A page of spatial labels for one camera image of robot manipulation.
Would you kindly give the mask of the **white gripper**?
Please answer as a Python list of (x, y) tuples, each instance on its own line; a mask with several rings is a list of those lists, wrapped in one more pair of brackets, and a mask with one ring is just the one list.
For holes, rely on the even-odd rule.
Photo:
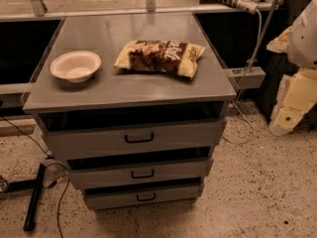
[(293, 76), (285, 75), (278, 91), (278, 110), (272, 113), (268, 128), (273, 135), (283, 136), (317, 103), (317, 70), (301, 68)]

